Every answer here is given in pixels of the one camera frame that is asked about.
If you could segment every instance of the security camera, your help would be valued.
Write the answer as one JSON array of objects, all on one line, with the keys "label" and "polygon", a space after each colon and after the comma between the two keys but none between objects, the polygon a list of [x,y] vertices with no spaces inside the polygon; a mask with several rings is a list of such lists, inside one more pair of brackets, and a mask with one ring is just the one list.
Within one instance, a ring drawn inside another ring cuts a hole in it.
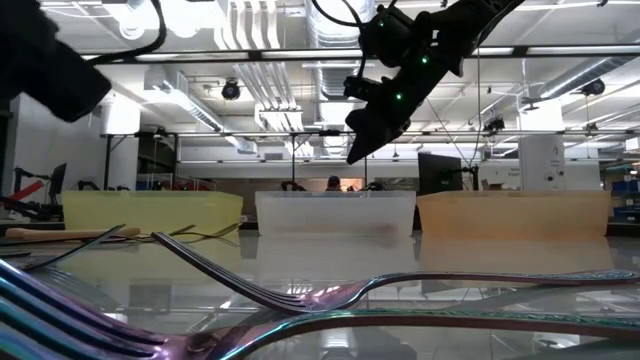
[{"label": "security camera", "polygon": [[225,100],[237,100],[240,97],[238,79],[227,79],[227,83],[222,88],[222,97]]},{"label": "security camera", "polygon": [[606,86],[604,85],[604,81],[600,79],[596,79],[588,83],[584,87],[582,87],[582,89],[580,89],[579,91],[584,96],[589,96],[589,95],[601,95],[605,89],[606,89]]}]

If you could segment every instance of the pillar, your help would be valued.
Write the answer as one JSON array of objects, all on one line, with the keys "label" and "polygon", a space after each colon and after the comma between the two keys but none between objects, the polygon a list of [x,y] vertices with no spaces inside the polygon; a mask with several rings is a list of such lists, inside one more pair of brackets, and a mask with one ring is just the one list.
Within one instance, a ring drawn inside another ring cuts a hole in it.
[{"label": "pillar", "polygon": [[[536,104],[539,109],[521,111],[520,130],[563,130],[558,100]],[[526,191],[566,190],[562,135],[524,136],[519,140],[520,188]]]},{"label": "pillar", "polygon": [[[140,130],[141,105],[118,92],[118,89],[124,88],[126,92],[142,95],[147,69],[148,66],[145,65],[100,68],[100,71],[114,83],[115,90],[103,103],[103,134],[132,134]],[[126,186],[134,190],[138,173],[138,139],[120,140],[114,138],[111,141],[108,186]]]}]

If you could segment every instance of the plastic container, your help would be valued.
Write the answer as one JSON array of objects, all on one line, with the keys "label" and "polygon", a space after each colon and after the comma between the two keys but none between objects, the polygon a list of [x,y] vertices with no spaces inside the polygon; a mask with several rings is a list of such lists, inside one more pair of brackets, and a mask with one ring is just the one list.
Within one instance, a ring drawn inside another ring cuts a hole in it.
[{"label": "plastic container", "polygon": [[410,236],[412,191],[258,191],[261,235],[341,234]]},{"label": "plastic container", "polygon": [[109,229],[118,224],[143,233],[189,225],[210,234],[240,221],[242,197],[215,191],[65,191],[67,230]]},{"label": "plastic container", "polygon": [[453,191],[418,198],[424,234],[475,239],[604,236],[610,203],[606,191]]}]

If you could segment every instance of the red object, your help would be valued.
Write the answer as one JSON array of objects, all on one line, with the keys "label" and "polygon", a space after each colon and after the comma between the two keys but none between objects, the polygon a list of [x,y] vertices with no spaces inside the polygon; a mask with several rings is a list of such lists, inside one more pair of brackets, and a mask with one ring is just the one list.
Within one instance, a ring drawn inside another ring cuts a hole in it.
[{"label": "red object", "polygon": [[11,200],[22,200],[24,198],[26,198],[27,196],[33,194],[34,192],[42,189],[44,187],[44,183],[41,180],[38,180],[36,182],[34,182],[33,184],[27,186],[26,188],[13,193],[9,196],[9,199]]}]

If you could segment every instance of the robotic arm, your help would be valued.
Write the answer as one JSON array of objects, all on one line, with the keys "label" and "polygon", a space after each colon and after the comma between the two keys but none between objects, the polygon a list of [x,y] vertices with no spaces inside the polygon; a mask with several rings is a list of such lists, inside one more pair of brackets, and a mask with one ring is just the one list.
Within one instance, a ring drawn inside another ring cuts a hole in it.
[{"label": "robotic arm", "polygon": [[359,76],[345,80],[344,95],[367,102],[346,119],[356,133],[347,163],[402,135],[411,125],[411,115],[447,72],[462,76],[464,58],[523,1],[460,0],[433,14],[423,11],[415,21],[393,5],[379,6],[378,14],[363,26],[359,43],[364,56],[375,56],[400,71],[381,82]]},{"label": "robotic arm", "polygon": [[66,44],[35,0],[0,1],[0,100],[26,92],[58,118],[74,122],[111,83]]}]

